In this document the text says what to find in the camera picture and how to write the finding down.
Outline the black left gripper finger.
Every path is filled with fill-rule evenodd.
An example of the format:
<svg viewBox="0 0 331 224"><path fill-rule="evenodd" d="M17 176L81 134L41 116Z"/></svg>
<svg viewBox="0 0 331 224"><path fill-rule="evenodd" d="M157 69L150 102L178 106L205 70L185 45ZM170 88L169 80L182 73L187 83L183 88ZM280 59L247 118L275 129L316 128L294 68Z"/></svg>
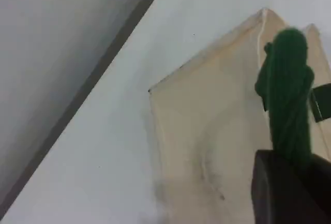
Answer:
<svg viewBox="0 0 331 224"><path fill-rule="evenodd" d="M330 223L330 162L313 155L300 177L274 151L258 150L251 199L255 223Z"/></svg>

